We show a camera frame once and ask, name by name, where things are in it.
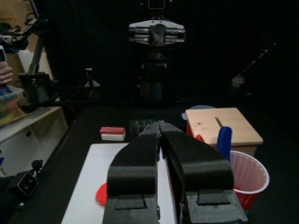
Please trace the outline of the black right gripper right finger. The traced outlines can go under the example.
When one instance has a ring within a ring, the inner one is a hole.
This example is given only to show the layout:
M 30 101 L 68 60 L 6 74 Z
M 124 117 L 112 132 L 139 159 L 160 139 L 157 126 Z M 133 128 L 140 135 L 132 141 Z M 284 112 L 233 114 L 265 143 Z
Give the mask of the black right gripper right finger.
M 168 122 L 159 122 L 177 224 L 247 224 L 228 160 Z

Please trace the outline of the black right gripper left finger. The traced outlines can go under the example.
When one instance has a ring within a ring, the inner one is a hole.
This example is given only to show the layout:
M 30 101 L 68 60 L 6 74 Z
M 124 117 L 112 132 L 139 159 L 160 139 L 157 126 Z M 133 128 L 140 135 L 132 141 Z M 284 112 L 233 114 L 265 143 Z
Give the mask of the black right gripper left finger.
M 103 224 L 157 224 L 159 123 L 115 155 L 107 170 Z

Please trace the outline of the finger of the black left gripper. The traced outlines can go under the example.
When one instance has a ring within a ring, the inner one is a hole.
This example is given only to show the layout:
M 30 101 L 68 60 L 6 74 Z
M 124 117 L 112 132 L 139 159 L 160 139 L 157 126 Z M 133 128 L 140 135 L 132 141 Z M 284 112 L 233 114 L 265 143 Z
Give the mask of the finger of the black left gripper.
M 159 46 L 159 29 L 156 25 L 149 26 L 149 42 L 151 46 Z
M 157 46 L 164 46 L 164 35 L 167 28 L 163 24 L 157 25 Z

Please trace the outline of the person's bare hand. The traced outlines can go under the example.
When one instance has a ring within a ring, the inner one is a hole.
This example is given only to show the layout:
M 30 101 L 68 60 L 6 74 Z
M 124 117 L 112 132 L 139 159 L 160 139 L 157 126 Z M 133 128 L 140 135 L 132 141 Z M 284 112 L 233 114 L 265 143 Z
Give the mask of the person's bare hand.
M 5 61 L 0 62 L 0 84 L 8 84 L 13 80 L 13 69 Z

